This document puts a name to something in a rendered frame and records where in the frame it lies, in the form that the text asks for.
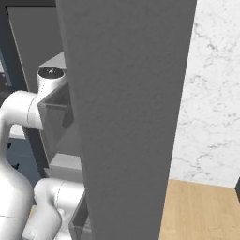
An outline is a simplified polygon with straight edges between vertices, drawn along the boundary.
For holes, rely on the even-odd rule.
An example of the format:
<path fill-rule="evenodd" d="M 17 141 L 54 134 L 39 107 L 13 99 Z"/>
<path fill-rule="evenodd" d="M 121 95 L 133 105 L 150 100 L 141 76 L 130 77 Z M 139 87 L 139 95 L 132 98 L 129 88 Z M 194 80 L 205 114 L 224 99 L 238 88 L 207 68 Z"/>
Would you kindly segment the grey fridge body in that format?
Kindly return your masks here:
<path fill-rule="evenodd" d="M 36 93 L 39 91 L 38 71 L 40 69 L 66 69 L 57 10 L 55 7 L 18 5 L 8 7 L 7 13 L 27 89 Z M 38 104 L 52 91 L 47 90 L 37 98 L 39 118 Z M 73 120 L 59 142 L 57 153 L 51 162 L 48 161 L 45 153 L 41 131 L 37 130 L 30 138 L 39 174 L 81 183 L 83 173 L 77 149 L 75 121 Z"/>

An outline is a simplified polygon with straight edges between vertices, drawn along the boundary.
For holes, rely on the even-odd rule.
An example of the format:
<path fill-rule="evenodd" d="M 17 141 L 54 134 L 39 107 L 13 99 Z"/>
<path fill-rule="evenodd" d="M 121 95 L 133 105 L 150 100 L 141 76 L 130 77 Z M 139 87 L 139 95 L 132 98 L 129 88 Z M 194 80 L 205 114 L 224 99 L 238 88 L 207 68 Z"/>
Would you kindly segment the grey fridge door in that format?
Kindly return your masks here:
<path fill-rule="evenodd" d="M 158 240 L 197 0 L 56 0 L 93 240 Z"/>

